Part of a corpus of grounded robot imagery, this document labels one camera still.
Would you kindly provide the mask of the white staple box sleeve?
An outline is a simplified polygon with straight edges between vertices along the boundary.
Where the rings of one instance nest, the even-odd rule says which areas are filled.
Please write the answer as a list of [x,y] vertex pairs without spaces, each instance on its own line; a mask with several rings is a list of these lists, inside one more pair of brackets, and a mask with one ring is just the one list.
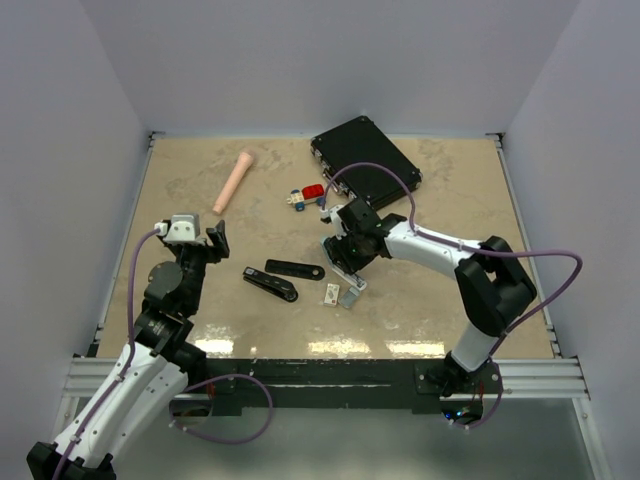
[[325,290],[323,304],[326,306],[336,306],[339,299],[340,286],[328,283]]

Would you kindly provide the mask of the staple tray with staples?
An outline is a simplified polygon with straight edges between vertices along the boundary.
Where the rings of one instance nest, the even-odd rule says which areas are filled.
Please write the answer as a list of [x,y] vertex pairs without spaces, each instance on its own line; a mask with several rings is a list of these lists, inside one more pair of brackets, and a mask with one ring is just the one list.
[[345,309],[350,309],[360,296],[357,288],[348,289],[338,300],[338,303]]

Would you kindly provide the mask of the black stapler base plate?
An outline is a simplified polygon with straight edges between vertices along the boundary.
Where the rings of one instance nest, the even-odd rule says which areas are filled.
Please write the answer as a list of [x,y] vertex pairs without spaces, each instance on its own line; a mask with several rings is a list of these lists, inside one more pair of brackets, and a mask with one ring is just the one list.
[[325,277],[325,270],[319,265],[268,259],[265,271],[275,275],[320,281]]

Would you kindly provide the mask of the black stapler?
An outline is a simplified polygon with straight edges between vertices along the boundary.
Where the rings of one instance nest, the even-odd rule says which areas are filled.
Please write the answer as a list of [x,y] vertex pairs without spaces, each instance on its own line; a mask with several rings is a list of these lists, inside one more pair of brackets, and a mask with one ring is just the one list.
[[252,267],[246,267],[243,271],[242,277],[247,283],[288,303],[293,303],[299,298],[298,291],[295,286],[291,282],[280,277],[267,274]]

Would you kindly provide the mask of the light blue stapler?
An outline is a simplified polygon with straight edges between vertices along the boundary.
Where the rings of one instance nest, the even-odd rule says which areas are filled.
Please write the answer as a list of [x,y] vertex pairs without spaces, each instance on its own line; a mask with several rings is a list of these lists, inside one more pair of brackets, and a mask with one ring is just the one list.
[[321,247],[324,252],[324,255],[327,259],[327,263],[331,270],[336,273],[341,279],[346,281],[349,285],[356,288],[359,292],[364,291],[368,284],[367,282],[358,274],[348,274],[341,267],[339,267],[330,257],[329,250],[325,246],[326,238],[321,241]]

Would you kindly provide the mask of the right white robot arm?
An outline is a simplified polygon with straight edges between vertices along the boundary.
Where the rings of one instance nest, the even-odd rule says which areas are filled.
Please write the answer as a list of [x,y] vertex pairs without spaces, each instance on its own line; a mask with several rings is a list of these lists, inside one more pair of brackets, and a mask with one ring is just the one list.
[[500,237],[464,240],[398,214],[381,218],[361,199],[323,207],[320,218],[334,228],[334,235],[322,242],[332,270],[360,291],[367,283],[359,272],[378,257],[408,261],[456,281],[469,321],[446,357],[445,379],[456,392],[469,392],[480,382],[480,367],[537,296],[529,275]]

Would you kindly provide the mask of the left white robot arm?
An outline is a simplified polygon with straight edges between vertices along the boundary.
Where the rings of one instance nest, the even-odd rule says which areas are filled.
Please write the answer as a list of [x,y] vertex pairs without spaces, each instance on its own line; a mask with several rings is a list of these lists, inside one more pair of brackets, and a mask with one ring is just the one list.
[[174,256],[148,275],[141,311],[127,315],[128,340],[103,383],[51,443],[36,443],[27,464],[36,479],[113,479],[114,457],[181,390],[207,380],[206,354],[188,343],[206,268],[230,255],[225,223],[199,229],[191,214],[156,224],[152,235]]

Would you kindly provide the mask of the red white toy car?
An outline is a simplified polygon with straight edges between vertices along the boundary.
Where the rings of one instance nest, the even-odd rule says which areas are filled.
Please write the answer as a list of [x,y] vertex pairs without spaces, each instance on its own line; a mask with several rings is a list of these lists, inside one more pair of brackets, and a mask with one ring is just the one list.
[[320,205],[324,195],[325,188],[322,184],[312,184],[302,189],[292,190],[286,202],[297,212],[301,212],[304,211],[308,205]]

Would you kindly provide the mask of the pink plastic flashlight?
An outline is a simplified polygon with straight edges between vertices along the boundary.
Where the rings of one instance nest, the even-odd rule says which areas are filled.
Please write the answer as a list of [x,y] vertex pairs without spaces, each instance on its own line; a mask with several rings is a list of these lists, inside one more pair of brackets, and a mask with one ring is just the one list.
[[214,205],[212,207],[212,211],[214,214],[221,215],[224,212],[244,175],[254,163],[254,160],[255,156],[249,151],[242,151],[238,155],[235,166],[233,167],[220,194],[214,202]]

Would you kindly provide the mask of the black metal-edged briefcase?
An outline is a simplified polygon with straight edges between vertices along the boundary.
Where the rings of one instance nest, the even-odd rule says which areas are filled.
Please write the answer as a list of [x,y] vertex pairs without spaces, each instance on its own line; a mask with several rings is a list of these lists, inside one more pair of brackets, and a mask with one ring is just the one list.
[[422,173],[367,116],[323,132],[310,142],[311,153],[333,188],[364,199],[380,210],[415,191]]

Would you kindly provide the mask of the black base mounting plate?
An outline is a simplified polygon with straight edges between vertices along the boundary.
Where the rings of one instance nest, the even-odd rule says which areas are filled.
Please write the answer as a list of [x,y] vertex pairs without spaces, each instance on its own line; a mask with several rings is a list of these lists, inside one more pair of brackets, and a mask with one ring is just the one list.
[[386,409],[447,418],[478,418],[482,399],[502,392],[497,366],[458,374],[443,359],[318,360],[213,359],[200,364],[171,404],[179,410],[212,407],[239,416],[268,405],[260,382],[280,409]]

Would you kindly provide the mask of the aluminium frame rail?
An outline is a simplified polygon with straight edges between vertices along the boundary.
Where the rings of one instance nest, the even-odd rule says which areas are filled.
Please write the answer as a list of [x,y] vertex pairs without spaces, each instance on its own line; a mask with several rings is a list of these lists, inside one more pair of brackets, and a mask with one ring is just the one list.
[[577,358],[497,361],[504,396],[513,399],[589,399],[581,364]]

